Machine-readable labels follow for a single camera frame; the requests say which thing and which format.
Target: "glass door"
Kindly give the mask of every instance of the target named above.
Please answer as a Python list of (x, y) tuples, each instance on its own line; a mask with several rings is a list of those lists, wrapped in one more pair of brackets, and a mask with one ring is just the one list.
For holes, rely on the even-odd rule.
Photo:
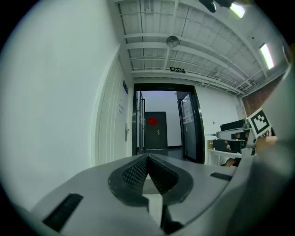
[(183, 154), (188, 159), (197, 158), (195, 118), (192, 107), (192, 98), (188, 93), (181, 101), (181, 119), (183, 133)]

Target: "ceiling lamp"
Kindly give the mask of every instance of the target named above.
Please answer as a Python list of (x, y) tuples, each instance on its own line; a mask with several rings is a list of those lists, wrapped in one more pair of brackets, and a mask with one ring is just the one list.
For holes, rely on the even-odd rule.
[(212, 13), (216, 12), (216, 6), (213, 0), (199, 0), (201, 4), (203, 4), (209, 11)]
[(267, 67), (268, 69), (274, 67), (273, 61), (272, 61), (272, 57), (271, 57), (271, 53), (269, 51), (269, 48), (267, 46), (267, 44), (262, 44), (262, 46), (260, 47), (260, 50), (264, 56), (264, 59), (266, 61)]
[(166, 43), (169, 47), (176, 47), (179, 44), (179, 39), (172, 35), (166, 39)]
[(239, 17), (242, 18), (245, 14), (244, 7), (237, 5), (237, 4), (231, 4), (230, 9)]

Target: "red circular sign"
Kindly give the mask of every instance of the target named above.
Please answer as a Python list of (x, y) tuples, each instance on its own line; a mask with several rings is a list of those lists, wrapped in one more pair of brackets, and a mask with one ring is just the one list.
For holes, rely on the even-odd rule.
[(155, 117), (151, 117), (148, 121), (147, 121), (151, 126), (154, 126), (157, 124), (157, 120)]

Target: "gray door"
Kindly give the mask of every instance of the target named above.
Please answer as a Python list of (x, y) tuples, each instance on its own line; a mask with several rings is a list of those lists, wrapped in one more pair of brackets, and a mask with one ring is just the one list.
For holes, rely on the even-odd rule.
[(146, 112), (144, 117), (146, 150), (168, 148), (166, 112)]

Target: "fluorescent light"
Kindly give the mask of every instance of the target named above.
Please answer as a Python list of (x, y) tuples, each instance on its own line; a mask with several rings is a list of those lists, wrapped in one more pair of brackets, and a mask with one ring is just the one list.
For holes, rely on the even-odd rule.
[(240, 5), (237, 5), (237, 4), (232, 3), (230, 9), (231, 9), (235, 14), (237, 14), (237, 16), (238, 16), (239, 18), (242, 18), (242, 17), (244, 16), (244, 14), (245, 14), (245, 9), (244, 9), (244, 7), (242, 7), (242, 6), (240, 6)]
[(267, 64), (268, 69), (274, 67), (273, 61), (272, 61), (272, 57), (271, 57), (271, 53), (270, 53), (270, 51), (268, 49), (267, 44), (264, 43), (260, 47), (260, 50), (261, 50), (261, 52), (262, 52), (262, 54), (263, 54), (263, 56), (265, 58), (265, 61), (266, 61), (266, 64)]

